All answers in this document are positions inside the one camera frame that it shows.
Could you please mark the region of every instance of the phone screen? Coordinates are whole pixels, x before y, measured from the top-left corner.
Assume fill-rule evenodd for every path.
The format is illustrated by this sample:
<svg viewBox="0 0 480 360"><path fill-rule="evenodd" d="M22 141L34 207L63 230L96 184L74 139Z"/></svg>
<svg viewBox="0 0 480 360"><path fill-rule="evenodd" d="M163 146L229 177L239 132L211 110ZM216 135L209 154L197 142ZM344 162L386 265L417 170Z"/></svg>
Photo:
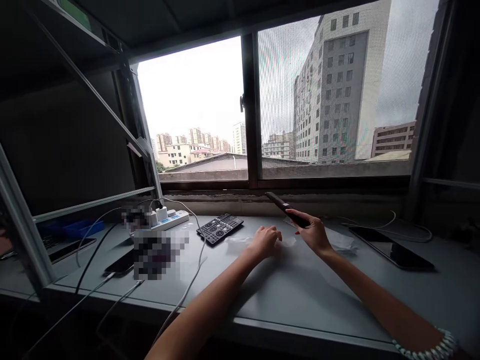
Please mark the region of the phone screen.
<svg viewBox="0 0 480 360"><path fill-rule="evenodd" d="M435 269L431 262L428 262L416 253L401 246L379 231L356 226L349 227L348 229L401 268L415 270Z"/></svg>
<svg viewBox="0 0 480 360"><path fill-rule="evenodd" d="M116 273L119 276L125 275L134 268L134 249L127 252L112 265L105 269L105 275Z"/></svg>

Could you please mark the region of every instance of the left hand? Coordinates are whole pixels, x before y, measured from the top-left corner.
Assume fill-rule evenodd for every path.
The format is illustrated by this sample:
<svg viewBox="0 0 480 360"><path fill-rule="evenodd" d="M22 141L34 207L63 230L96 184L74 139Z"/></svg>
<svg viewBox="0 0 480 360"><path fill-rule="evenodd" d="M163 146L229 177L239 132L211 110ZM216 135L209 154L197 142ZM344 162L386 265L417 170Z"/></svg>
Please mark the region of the left hand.
<svg viewBox="0 0 480 360"><path fill-rule="evenodd" d="M278 231L275 226L267 228L260 226L253 237L253 241L248 245L246 250L252 252L253 256L261 262L275 255L278 251L278 248L275 246L277 239L282 241L282 233Z"/></svg>

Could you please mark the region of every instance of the hand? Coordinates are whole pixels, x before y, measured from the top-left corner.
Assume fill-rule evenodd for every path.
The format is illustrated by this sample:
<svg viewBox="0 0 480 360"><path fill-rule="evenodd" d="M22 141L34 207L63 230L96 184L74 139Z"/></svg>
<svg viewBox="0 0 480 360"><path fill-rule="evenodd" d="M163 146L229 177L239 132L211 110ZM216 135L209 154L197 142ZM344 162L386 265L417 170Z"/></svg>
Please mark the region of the hand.
<svg viewBox="0 0 480 360"><path fill-rule="evenodd" d="M278 248L275 246L277 239L282 241L282 233L278 231L275 226L267 228L260 226L253 237L253 241L248 245L246 250L252 252L258 262L261 262L275 255L278 251Z"/></svg>
<svg viewBox="0 0 480 360"><path fill-rule="evenodd" d="M311 216L295 209L286 209L286 212L295 214L298 217L310 222L309 226L302 228L293 221L298 229L295 234L300 234L303 240L315 254L317 254L319 257L323 257L335 253L334 249L330 245L329 238L325 232L325 226L322 220L320 220L318 217Z"/></svg>

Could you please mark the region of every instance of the person's arm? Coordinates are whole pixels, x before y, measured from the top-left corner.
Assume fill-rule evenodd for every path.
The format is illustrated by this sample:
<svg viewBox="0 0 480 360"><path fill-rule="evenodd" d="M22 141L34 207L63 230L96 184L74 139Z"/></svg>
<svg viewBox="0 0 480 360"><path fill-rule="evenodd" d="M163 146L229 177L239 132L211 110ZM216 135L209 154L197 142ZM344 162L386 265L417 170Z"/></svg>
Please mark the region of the person's arm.
<svg viewBox="0 0 480 360"><path fill-rule="evenodd" d="M302 236L401 346L412 352L424 352L440 344L444 337L440 331L333 250L319 218L294 209L286 211L310 222L307 228L297 226L296 234Z"/></svg>
<svg viewBox="0 0 480 360"><path fill-rule="evenodd" d="M276 251L282 234L275 226L260 227L251 244L210 285L208 285L152 346L145 360L190 359L195 356L217 326L250 272Z"/></svg>

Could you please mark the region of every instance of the blue container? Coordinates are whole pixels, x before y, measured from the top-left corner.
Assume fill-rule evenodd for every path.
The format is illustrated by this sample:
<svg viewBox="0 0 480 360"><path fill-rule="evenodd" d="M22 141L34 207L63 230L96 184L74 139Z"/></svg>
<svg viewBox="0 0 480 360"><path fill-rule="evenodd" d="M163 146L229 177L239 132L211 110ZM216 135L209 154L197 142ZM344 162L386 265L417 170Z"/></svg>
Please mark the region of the blue container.
<svg viewBox="0 0 480 360"><path fill-rule="evenodd" d="M83 220L74 222L71 225L65 226L63 230L65 231L67 241L68 240L81 240L84 237L90 236L92 234L98 233L105 228L104 222L100 220L97 222L89 231L89 228L94 222L92 220Z"/></svg>

